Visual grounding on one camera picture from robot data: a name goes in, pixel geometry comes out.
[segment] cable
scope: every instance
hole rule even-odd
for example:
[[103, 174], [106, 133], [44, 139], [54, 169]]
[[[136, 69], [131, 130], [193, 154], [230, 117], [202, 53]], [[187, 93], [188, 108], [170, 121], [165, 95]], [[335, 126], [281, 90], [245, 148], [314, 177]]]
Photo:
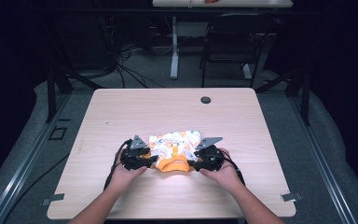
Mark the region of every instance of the cable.
[[[62, 55], [62, 51], [61, 49], [58, 47], [56, 41], [54, 40], [54, 37], [51, 35], [50, 31], [48, 30], [48, 27], [46, 26], [46, 24], [43, 22], [43, 20], [40, 17], [37, 17], [39, 22], [41, 23], [41, 27], [44, 30], [44, 32], [47, 34], [47, 37], [49, 39], [49, 42], [53, 45], [53, 47], [56, 49], [55, 51], [58, 53], [58, 55], [60, 56], [62, 63], [65, 64], [65, 67], [69, 67], [67, 65], [67, 61], [65, 60], [64, 56]], [[87, 79], [93, 79], [96, 77], [104, 77], [109, 75], [110, 73], [112, 73], [115, 69], [116, 65], [115, 62], [112, 62], [111, 65], [109, 65], [109, 67], [102, 71], [101, 74], [95, 74], [95, 75], [89, 75], [89, 76], [82, 76], [82, 77], [86, 77]]]
[[119, 162], [118, 164], [116, 164], [115, 170], [116, 170], [116, 168], [117, 168], [120, 164], [122, 164], [122, 162]]
[[163, 86], [161, 86], [160, 84], [158, 84], [157, 82], [153, 81], [152, 79], [148, 78], [148, 77], [145, 77], [143, 76], [142, 74], [140, 74], [139, 72], [137, 71], [134, 71], [126, 66], [124, 66], [124, 61], [129, 59], [130, 56], [131, 56], [131, 52], [133, 50], [136, 50], [133, 48], [134, 45], [132, 44], [129, 44], [126, 48], [124, 48], [120, 55], [119, 55], [119, 59], [117, 59], [119, 62], [117, 62], [116, 64], [116, 69], [118, 71], [118, 73], [121, 75], [121, 81], [123, 83], [123, 89], [125, 88], [125, 84], [124, 84], [124, 77], [123, 77], [123, 74], [122, 74], [122, 71], [125, 71], [127, 72], [130, 76], [132, 76], [139, 84], [141, 84], [144, 88], [149, 88], [147, 85], [146, 85], [146, 80], [158, 85], [159, 87], [161, 88], [164, 88]]
[[113, 160], [112, 168], [110, 169], [110, 174], [109, 174], [109, 176], [106, 178], [105, 184], [104, 184], [104, 186], [103, 186], [103, 190], [105, 190], [105, 189], [107, 188], [107, 186], [109, 185], [110, 180], [112, 179], [112, 174], [113, 174], [113, 172], [116, 170], [116, 167], [118, 167], [118, 166], [121, 164], [121, 162], [120, 162], [119, 164], [116, 164], [116, 163], [117, 163], [117, 159], [118, 159], [118, 155], [120, 155], [120, 152], [123, 150], [123, 147], [124, 147], [124, 146], [127, 146], [127, 145], [130, 144], [131, 142], [132, 142], [131, 139], [125, 141], [125, 142], [121, 145], [121, 147], [118, 149], [118, 151], [117, 151], [117, 153], [116, 153], [116, 155], [115, 155], [115, 159]]
[[7, 219], [10, 217], [10, 214], [13, 212], [14, 208], [19, 204], [19, 202], [21, 201], [21, 199], [25, 196], [26, 193], [28, 193], [28, 191], [40, 180], [42, 179], [45, 175], [47, 175], [50, 171], [52, 171], [54, 168], [56, 168], [61, 162], [63, 162], [66, 158], [69, 157], [69, 154], [66, 154], [62, 159], [60, 159], [59, 161], [57, 161], [53, 166], [51, 166], [46, 172], [44, 172], [41, 176], [39, 176], [21, 195], [20, 197], [17, 199], [16, 202], [14, 202], [14, 204], [11, 206], [10, 210], [8, 210], [5, 219], [3, 221], [3, 223], [7, 222]]
[[119, 73], [120, 76], [121, 76], [122, 88], [124, 89], [124, 88], [126, 88], [126, 84], [125, 84], [125, 81], [124, 81], [123, 74], [121, 73], [121, 70], [120, 70], [120, 69], [118, 69], [117, 71], [118, 71], [118, 73]]
[[[190, 37], [185, 37], [184, 40], [182, 40], [181, 42], [178, 43], [178, 46], [185, 43]], [[168, 50], [166, 50], [165, 52], [158, 52], [156, 49], [157, 48], [169, 48]], [[163, 54], [166, 54], [168, 52], [171, 51], [171, 49], [173, 48], [173, 44], [171, 44], [169, 47], [153, 47], [152, 46], [152, 50], [156, 53], [156, 54], [159, 54], [159, 55], [163, 55]]]
[[[168, 21], [167, 21], [167, 17], [164, 17], [164, 20], [165, 20], [165, 23], [167, 24], [168, 29], [170, 30], [170, 32], [171, 32], [171, 34], [172, 34], [172, 29], [171, 29], [170, 24], [169, 24]], [[166, 47], [166, 48], [169, 48], [169, 49], [168, 49], [167, 51], [165, 51], [165, 52], [158, 52], [158, 51], [156, 51], [156, 48], [157, 48], [157, 47], [153, 47], [153, 46], [152, 46], [152, 50], [153, 50], [156, 54], [159, 54], [159, 55], [166, 54], [166, 53], [170, 52], [171, 49], [173, 48], [173, 43], [171, 43], [171, 45], [170, 45], [169, 47]]]
[[246, 186], [245, 180], [243, 179], [243, 176], [242, 176], [241, 169], [237, 166], [237, 164], [235, 164], [235, 162], [230, 158], [230, 156], [225, 151], [221, 151], [221, 152], [225, 153], [228, 156], [228, 158], [226, 158], [224, 156], [216, 156], [216, 155], [210, 155], [210, 154], [206, 154], [206, 155], [203, 155], [203, 156], [209, 157], [209, 158], [219, 158], [219, 159], [223, 159], [223, 160], [228, 161], [229, 163], [231, 163], [234, 166], [235, 171], [237, 172], [238, 178], [240, 179], [242, 184]]

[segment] table leg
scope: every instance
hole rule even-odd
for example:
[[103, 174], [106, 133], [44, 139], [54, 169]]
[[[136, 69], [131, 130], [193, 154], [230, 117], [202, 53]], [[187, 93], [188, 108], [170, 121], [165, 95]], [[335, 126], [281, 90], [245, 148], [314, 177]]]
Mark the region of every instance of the table leg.
[[177, 22], [176, 17], [172, 18], [172, 64], [171, 64], [171, 79], [178, 78], [179, 53], [178, 53], [178, 36], [176, 32]]
[[243, 77], [247, 80], [252, 79], [252, 73], [251, 73], [251, 69], [249, 68], [249, 64], [246, 63], [243, 65], [242, 67], [242, 73], [243, 73]]

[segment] forearm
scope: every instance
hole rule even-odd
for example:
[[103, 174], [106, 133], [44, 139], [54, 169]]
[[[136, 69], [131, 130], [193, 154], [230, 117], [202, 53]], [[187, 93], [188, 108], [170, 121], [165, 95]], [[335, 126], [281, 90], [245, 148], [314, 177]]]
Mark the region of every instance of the forearm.
[[69, 223], [104, 223], [120, 194], [120, 189], [107, 188]]
[[249, 224], [283, 223], [273, 212], [258, 200], [241, 182], [228, 192], [237, 201], [246, 221]]

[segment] wooden table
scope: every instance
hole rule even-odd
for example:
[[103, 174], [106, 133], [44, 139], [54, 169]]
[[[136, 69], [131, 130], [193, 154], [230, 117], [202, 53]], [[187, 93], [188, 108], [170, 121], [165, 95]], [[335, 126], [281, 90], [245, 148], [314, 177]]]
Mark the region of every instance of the wooden table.
[[[200, 98], [211, 98], [209, 104]], [[74, 217], [103, 190], [115, 153], [138, 134], [196, 130], [203, 137], [223, 137], [247, 187], [279, 217], [296, 209], [284, 202], [289, 192], [255, 92], [252, 89], [97, 90], [79, 129], [51, 202], [48, 217]], [[148, 169], [118, 199], [111, 219], [236, 218], [241, 210], [212, 179], [198, 172]]]

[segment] gray carpet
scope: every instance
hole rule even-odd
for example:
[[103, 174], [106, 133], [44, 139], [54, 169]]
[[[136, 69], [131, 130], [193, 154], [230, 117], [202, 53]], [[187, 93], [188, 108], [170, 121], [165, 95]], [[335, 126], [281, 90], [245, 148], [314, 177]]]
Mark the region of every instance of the gray carpet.
[[[191, 44], [191, 39], [180, 48], [179, 78], [170, 79], [171, 54], [159, 55], [155, 52], [135, 50], [124, 62], [126, 67], [149, 77], [165, 88], [191, 88], [200, 86], [200, 48]], [[134, 78], [123, 74], [125, 88], [142, 88]], [[255, 86], [263, 84], [263, 80], [274, 78], [276, 74], [264, 71], [259, 74]], [[106, 77], [94, 78], [93, 81], [107, 88], [121, 88], [120, 74], [115, 71]], [[32, 172], [29, 174], [19, 195], [31, 186], [53, 164], [64, 158], [71, 150], [77, 131], [86, 112], [92, 91], [84, 84], [72, 80], [74, 93], [58, 115], [53, 125], [65, 128], [62, 140], [47, 140], [43, 146]], [[150, 88], [159, 85], [145, 80]], [[238, 66], [209, 66], [206, 87], [247, 87], [249, 81], [242, 79]], [[282, 93], [285, 84], [280, 84], [270, 92], [258, 94], [262, 111], [266, 118], [274, 146], [276, 147], [289, 189], [300, 192], [304, 199], [296, 203], [296, 215], [286, 218], [287, 223], [341, 223], [337, 209], [331, 200], [327, 187], [321, 177], [311, 153], [310, 142], [304, 133], [301, 122], [296, 118], [290, 100]], [[42, 132], [47, 118], [47, 86], [41, 84], [35, 89], [38, 101], [32, 116], [13, 147], [5, 164], [0, 170], [0, 198], [17, 167], [32, 150], [38, 135]], [[358, 182], [351, 168], [345, 162], [345, 147], [334, 121], [325, 111], [323, 104], [314, 95], [310, 98], [310, 125], [328, 164], [340, 185], [345, 198], [358, 222]], [[7, 223], [66, 223], [66, 221], [50, 220], [46, 216], [47, 206], [41, 206], [44, 198], [55, 191], [62, 169], [66, 161], [38, 180], [11, 211]]]

